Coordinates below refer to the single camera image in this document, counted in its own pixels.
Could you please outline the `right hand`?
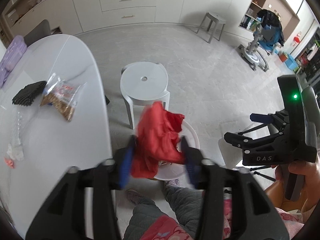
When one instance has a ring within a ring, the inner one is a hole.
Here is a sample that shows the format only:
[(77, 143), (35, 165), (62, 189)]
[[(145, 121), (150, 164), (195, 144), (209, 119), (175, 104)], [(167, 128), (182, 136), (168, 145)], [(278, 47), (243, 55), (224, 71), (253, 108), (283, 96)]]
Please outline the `right hand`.
[[(276, 180), (283, 179), (284, 168), (279, 165), (272, 165), (271, 168), (275, 169)], [(319, 181), (319, 163), (310, 163), (307, 161), (294, 161), (289, 164), (288, 171), (293, 174), (305, 176), (307, 184), (317, 183)]]

